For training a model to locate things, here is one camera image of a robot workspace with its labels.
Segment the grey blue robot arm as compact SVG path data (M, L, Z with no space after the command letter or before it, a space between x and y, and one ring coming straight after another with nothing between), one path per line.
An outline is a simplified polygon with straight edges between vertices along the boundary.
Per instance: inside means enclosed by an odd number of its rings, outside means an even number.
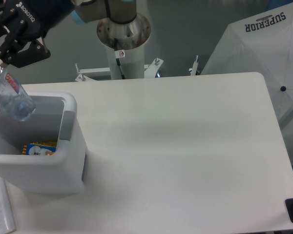
M48 31L70 14L83 22L108 18L132 22L134 0L0 0L0 66L22 68L51 56L44 43Z

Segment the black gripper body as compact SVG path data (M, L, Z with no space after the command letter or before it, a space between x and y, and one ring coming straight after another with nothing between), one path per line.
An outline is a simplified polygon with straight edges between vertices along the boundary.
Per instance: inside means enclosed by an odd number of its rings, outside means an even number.
M13 17L4 26L12 32L21 25L24 30L18 36L22 41L44 38L47 32L66 18L75 8L70 0L7 0L3 8L6 17L14 9Z

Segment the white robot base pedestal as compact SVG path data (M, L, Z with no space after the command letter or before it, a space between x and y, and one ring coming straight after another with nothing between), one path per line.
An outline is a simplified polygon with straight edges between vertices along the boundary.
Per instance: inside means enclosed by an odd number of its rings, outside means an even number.
M112 80L144 78L145 44L150 34L150 23L140 13L127 24L109 18L99 21L97 35L106 49Z

